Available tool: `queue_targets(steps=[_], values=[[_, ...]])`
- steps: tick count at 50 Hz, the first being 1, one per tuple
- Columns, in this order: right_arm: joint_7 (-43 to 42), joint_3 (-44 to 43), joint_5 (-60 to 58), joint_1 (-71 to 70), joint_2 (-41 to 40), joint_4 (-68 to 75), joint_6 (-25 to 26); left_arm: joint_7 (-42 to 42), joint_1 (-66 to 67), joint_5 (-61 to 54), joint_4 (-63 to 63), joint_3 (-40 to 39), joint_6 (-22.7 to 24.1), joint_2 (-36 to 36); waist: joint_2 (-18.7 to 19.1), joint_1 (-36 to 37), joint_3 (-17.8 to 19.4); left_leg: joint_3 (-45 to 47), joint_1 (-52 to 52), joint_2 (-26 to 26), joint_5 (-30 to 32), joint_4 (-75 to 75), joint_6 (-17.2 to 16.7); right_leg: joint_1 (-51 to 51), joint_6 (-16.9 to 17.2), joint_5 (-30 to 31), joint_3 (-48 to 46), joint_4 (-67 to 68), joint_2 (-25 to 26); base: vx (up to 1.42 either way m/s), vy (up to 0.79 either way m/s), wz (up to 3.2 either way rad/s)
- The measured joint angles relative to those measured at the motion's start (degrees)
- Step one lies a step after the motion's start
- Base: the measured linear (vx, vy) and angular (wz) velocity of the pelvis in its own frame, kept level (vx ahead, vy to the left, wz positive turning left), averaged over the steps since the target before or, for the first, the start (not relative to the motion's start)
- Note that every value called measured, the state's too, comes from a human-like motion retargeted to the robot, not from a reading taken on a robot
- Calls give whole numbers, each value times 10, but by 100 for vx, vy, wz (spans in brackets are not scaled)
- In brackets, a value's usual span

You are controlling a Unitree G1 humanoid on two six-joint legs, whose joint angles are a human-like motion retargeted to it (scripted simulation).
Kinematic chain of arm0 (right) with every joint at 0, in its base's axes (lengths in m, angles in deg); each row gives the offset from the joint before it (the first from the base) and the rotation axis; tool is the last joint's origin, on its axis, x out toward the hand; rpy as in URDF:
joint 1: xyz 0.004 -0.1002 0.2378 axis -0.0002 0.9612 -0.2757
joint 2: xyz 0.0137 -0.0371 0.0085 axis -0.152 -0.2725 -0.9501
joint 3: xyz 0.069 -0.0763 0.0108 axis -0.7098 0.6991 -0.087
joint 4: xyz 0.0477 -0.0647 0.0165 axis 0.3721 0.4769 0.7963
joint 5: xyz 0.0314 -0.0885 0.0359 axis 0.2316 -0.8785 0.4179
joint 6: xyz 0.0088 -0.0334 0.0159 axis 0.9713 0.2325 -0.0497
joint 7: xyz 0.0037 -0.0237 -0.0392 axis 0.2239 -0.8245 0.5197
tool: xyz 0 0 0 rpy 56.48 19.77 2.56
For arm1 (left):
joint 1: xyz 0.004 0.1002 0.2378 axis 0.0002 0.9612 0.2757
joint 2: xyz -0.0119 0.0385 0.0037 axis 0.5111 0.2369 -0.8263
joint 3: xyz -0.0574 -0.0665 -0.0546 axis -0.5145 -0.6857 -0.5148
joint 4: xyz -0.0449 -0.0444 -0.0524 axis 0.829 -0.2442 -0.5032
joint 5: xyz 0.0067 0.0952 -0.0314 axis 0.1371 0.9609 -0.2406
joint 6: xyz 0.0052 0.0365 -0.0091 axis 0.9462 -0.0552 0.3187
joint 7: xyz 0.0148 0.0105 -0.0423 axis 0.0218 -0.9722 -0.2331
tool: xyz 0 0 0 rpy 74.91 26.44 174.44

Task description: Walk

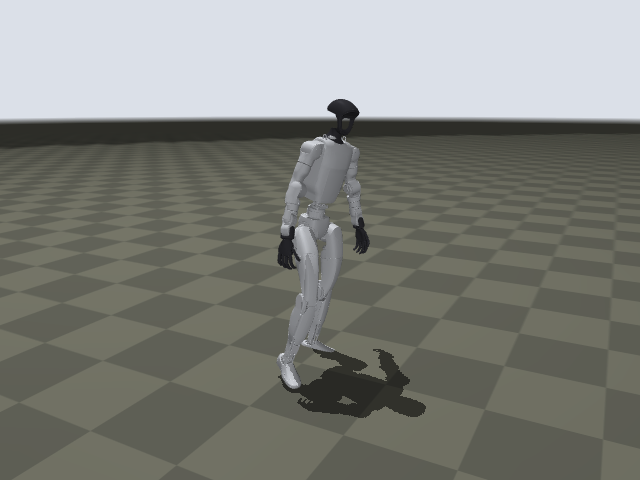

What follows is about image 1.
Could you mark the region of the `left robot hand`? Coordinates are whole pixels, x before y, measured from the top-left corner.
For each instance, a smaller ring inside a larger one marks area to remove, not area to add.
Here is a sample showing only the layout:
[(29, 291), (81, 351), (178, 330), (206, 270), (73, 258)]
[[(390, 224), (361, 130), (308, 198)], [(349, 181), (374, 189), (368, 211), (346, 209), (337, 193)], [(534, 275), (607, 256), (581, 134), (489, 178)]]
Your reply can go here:
[[(361, 254), (361, 253), (362, 253), (362, 254), (364, 254), (364, 253), (367, 251), (367, 249), (368, 249), (368, 247), (369, 247), (369, 244), (370, 244), (370, 243), (369, 243), (368, 235), (367, 235), (366, 231), (363, 229), (363, 227), (364, 227), (365, 225), (364, 225), (364, 220), (363, 220), (363, 218), (362, 218), (362, 217), (360, 217), (360, 218), (358, 219), (358, 224), (359, 224), (359, 226), (355, 226), (355, 225), (353, 225), (353, 228), (355, 228), (355, 229), (356, 229), (356, 232), (355, 232), (355, 236), (356, 236), (356, 246), (355, 246), (355, 248), (353, 249), (353, 251), (354, 251), (354, 250), (356, 250), (356, 249), (357, 249), (357, 247), (359, 246), (359, 248), (358, 248), (358, 250), (356, 251), (356, 253), (358, 253), (358, 252), (361, 250), (361, 251), (359, 252), (359, 254)], [(362, 249), (361, 249), (361, 248), (362, 248)]]

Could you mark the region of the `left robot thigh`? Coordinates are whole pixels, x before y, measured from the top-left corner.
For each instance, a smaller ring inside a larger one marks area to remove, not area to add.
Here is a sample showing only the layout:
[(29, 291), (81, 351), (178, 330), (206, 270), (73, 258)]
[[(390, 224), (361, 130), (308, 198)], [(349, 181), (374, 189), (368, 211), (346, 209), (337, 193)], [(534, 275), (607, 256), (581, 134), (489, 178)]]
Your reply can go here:
[(321, 280), (318, 281), (318, 299), (325, 298), (338, 279), (343, 258), (343, 237), (339, 226), (330, 222), (327, 234), (319, 240), (326, 242), (321, 251)]

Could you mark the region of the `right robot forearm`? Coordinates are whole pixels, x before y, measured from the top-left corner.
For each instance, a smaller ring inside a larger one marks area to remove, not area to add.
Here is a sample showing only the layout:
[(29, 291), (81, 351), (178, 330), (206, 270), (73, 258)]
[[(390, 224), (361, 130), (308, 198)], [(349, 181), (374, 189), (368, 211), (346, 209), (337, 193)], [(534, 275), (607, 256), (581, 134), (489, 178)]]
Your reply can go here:
[(285, 196), (285, 210), (282, 217), (281, 234), (283, 236), (289, 236), (290, 227), (297, 223), (298, 208), (300, 206), (300, 200), (298, 195), (301, 191), (301, 184), (297, 181), (292, 182), (286, 192)]

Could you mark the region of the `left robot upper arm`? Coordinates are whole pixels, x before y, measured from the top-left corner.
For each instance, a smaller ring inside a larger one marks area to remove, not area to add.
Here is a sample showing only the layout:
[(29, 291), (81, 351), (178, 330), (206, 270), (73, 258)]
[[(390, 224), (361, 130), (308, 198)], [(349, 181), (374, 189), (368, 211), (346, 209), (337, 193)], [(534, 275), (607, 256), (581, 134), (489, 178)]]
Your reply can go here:
[(361, 190), (359, 182), (355, 179), (358, 172), (358, 159), (360, 156), (360, 151), (357, 147), (354, 146), (352, 146), (352, 149), (353, 154), (349, 169), (345, 177), (345, 185), (343, 186), (343, 190), (347, 195), (353, 195), (360, 192)]

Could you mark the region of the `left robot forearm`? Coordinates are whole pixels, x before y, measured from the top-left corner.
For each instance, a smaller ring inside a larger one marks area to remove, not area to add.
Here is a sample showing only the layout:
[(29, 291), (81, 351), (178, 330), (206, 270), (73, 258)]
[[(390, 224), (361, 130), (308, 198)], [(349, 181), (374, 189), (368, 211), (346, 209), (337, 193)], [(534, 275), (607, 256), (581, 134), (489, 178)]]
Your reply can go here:
[(360, 217), (363, 218), (361, 204), (360, 204), (360, 199), (361, 199), (360, 193), (361, 193), (361, 190), (358, 193), (347, 196), (347, 201), (349, 202), (349, 214), (351, 216), (351, 223), (352, 225), (355, 225), (355, 226), (359, 226), (358, 219)]

